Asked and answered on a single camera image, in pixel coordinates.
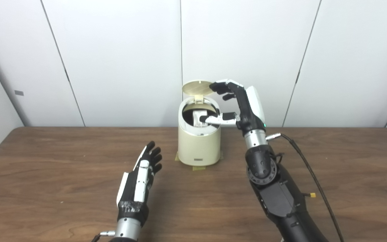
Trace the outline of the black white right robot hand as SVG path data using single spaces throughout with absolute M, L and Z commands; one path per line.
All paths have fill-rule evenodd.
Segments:
M 206 124 L 232 126 L 235 125 L 241 130 L 243 135 L 253 132 L 254 130 L 266 131 L 263 119 L 260 118 L 259 111 L 254 112 L 253 95 L 249 95 L 247 89 L 233 81 L 221 80 L 210 84 L 210 89 L 219 95 L 223 95 L 224 101 L 235 98 L 238 103 L 240 113 L 225 112 L 217 115 L 200 116 L 199 121 Z

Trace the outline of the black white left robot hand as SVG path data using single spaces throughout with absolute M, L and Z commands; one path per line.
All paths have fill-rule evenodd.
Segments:
M 161 148 L 150 141 L 140 153 L 132 171 L 123 173 L 117 193 L 117 220 L 135 219 L 144 226 L 149 216 L 149 190 L 155 175 L 162 169 Z

